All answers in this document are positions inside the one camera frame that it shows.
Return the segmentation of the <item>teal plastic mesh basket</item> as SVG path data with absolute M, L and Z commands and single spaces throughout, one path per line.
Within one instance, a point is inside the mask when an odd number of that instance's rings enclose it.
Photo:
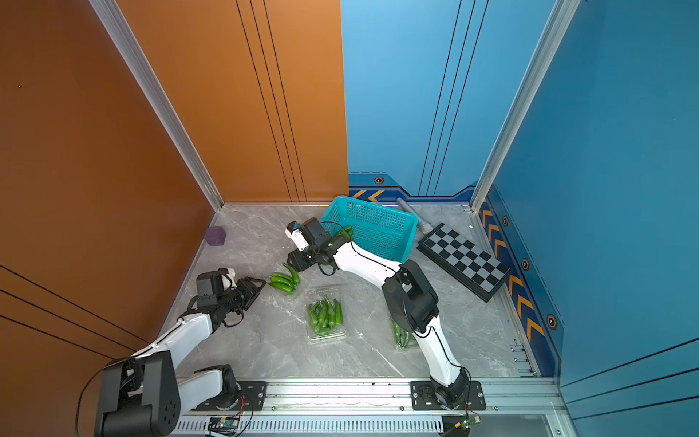
M 400 263 L 409 258 L 417 232 L 417 220 L 411 214 L 346 196 L 335 198 L 320 222 L 332 235 L 351 225 L 359 247 Z

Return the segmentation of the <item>small green pepper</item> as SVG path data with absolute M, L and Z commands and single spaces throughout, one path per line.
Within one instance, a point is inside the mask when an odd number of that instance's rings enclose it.
M 340 236 L 343 238 L 346 238 L 349 241 L 353 240 L 353 227 L 351 225 L 348 226 L 342 226 L 340 228 L 340 231 L 338 232 Z

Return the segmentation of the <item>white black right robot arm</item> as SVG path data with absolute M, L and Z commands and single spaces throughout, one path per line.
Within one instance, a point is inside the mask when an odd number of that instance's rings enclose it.
M 314 265 L 330 266 L 380 289 L 393 321 L 416 339 L 440 406 L 448 410 L 466 407 L 471 373 L 456 359 L 445 338 L 438 295 L 416 262 L 383 259 L 339 232 L 331 234 L 316 218 L 293 221 L 285 233 L 296 246 L 288 256 L 293 267 L 305 271 Z

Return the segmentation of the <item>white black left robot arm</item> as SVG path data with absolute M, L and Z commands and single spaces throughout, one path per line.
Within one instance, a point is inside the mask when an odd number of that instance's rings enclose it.
M 262 410 L 265 382 L 240 382 L 229 364 L 209 366 L 186 380 L 177 369 L 219 327 L 228 328 L 227 316 L 240 318 L 260 296 L 267 282 L 244 277 L 236 280 L 229 269 L 200 274 L 197 293 L 176 324 L 149 346 L 111 362 L 101 372 L 96 409 L 97 436 L 168 436 L 184 413 L 198 408 L 221 414 L 206 433 L 239 436 L 244 412 Z

